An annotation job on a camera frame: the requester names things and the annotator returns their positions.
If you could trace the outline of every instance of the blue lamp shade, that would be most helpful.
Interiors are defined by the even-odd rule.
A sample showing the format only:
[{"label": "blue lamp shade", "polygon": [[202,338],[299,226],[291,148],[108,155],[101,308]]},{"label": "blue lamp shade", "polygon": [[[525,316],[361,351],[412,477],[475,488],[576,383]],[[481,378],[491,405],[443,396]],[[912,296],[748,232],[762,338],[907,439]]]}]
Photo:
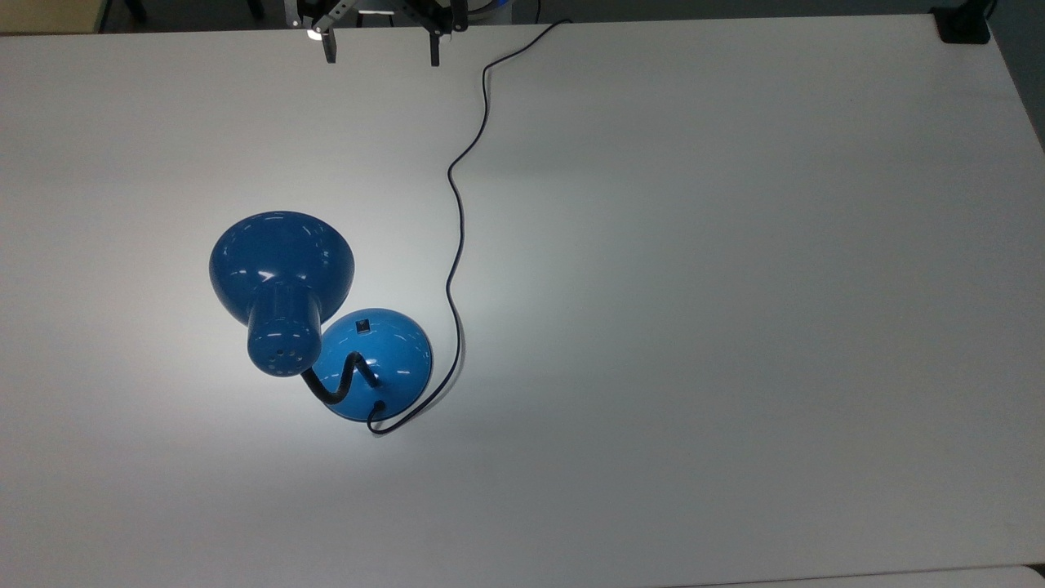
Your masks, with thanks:
[{"label": "blue lamp shade", "polygon": [[341,308],[355,262],[330,225],[300,212],[262,212],[217,239],[210,282],[247,326],[251,361],[270,376],[298,376],[320,358],[320,325]]}]

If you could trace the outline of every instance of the table surface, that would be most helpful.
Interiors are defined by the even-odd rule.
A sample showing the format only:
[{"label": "table surface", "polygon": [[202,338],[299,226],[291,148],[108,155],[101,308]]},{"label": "table surface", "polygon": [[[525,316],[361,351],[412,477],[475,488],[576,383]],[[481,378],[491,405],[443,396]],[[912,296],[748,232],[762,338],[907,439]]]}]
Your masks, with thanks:
[{"label": "table surface", "polygon": [[[735,588],[766,588],[765,583],[733,584]],[[1027,567],[963,569],[923,573],[889,573],[774,582],[772,588],[1041,588],[1045,579]]]},{"label": "table surface", "polygon": [[533,38],[0,39],[11,586],[637,587],[1045,560],[1045,156],[928,16],[562,26],[459,167],[452,390],[373,439],[207,276],[339,228],[447,369],[446,165]]}]

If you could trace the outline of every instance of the flexible gooseneck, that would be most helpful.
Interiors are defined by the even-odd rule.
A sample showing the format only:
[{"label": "flexible gooseneck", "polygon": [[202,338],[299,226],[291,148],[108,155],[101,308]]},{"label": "flexible gooseneck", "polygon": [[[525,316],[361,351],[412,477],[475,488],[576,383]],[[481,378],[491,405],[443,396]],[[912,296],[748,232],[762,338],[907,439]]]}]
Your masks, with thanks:
[{"label": "flexible gooseneck", "polygon": [[316,375],[316,372],[311,368],[304,371],[301,374],[301,378],[308,385],[308,390],[316,395],[316,398],[320,399],[320,402],[331,406],[345,400],[345,397],[348,396],[348,392],[352,387],[352,375],[355,371],[359,372],[363,379],[367,381],[367,384],[371,389],[377,389],[381,385],[359,352],[352,352],[345,358],[345,369],[341,373],[341,381],[338,383],[338,390],[333,393],[323,385],[323,382],[320,381],[319,376]]}]

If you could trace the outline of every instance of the black cable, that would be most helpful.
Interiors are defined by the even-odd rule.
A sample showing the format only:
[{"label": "black cable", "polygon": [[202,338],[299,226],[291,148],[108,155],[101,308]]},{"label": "black cable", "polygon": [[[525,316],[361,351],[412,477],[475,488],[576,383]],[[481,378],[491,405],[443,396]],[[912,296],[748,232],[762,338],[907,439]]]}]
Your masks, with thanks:
[{"label": "black cable", "polygon": [[413,410],[408,413],[405,417],[403,417],[396,423],[389,425],[385,429],[374,428],[374,423],[375,423],[374,420],[377,417],[377,414],[385,408],[384,406],[381,407],[377,406],[378,403],[380,403],[380,401],[374,403],[374,408],[373,410],[370,411],[370,417],[367,418],[367,428],[370,429],[370,432],[375,436],[384,436],[386,433],[391,433],[392,431],[403,426],[408,421],[416,417],[419,413],[421,413],[429,404],[432,404],[432,401],[434,401],[436,397],[439,396],[439,393],[443,392],[443,389],[446,387],[447,382],[449,382],[450,378],[454,377],[454,373],[457,371],[458,363],[461,361],[461,339],[464,329],[461,327],[461,315],[458,313],[457,305],[454,303],[454,292],[450,291],[450,285],[452,285],[454,283],[454,276],[457,274],[458,265],[461,263],[461,253],[464,252],[464,202],[461,199],[461,190],[458,189],[457,182],[454,181],[454,168],[457,167],[457,164],[460,163],[461,160],[465,158],[465,156],[471,152],[471,149],[475,146],[475,143],[478,143],[479,139],[483,136],[483,132],[486,131],[486,123],[490,120],[490,92],[489,89],[487,88],[486,77],[489,74],[491,68],[514,57],[515,55],[518,55],[519,53],[526,51],[530,47],[533,47],[534,44],[537,43],[537,41],[540,41],[541,37],[544,37],[545,34],[549,33],[549,31],[559,26],[560,24],[567,22],[573,23],[574,21],[570,19],[562,19],[560,21],[556,21],[555,23],[549,25],[548,28],[542,30],[540,34],[535,37],[533,41],[531,41],[521,49],[517,49],[512,53],[508,53],[507,55],[501,58],[494,60],[483,68],[483,78],[482,78],[483,122],[479,125],[479,132],[475,133],[475,138],[471,140],[471,143],[469,143],[468,146],[465,147],[463,151],[461,151],[461,155],[459,155],[457,159],[455,159],[454,162],[450,163],[449,167],[446,168],[446,179],[449,181],[450,188],[454,190],[454,197],[457,199],[458,234],[460,235],[458,237],[458,250],[457,253],[454,255],[454,263],[450,265],[449,275],[446,276],[446,302],[449,304],[450,312],[454,314],[454,328],[457,332],[457,349],[454,352],[454,363],[450,364],[450,369],[449,371],[446,372],[446,376],[443,378],[443,381],[440,382],[438,386],[436,386],[436,390],[433,391],[432,394],[429,394],[427,397],[425,397],[423,401],[421,401],[421,404],[417,405]]}]

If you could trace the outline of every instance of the blue lamp base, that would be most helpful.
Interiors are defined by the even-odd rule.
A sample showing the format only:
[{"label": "blue lamp base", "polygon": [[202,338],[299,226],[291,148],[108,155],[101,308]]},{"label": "blue lamp base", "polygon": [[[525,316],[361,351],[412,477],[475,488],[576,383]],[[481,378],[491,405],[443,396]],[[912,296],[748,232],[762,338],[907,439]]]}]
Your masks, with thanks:
[{"label": "blue lamp base", "polygon": [[370,386],[359,371],[353,372],[345,400],[327,405],[349,421],[366,423],[377,401],[382,401],[385,408],[374,415],[374,421],[391,419],[417,402],[428,385],[432,346],[407,315],[388,309],[364,309],[334,322],[323,334],[320,359],[312,366],[328,391],[338,389],[345,358],[352,352],[363,356],[378,386]]}]

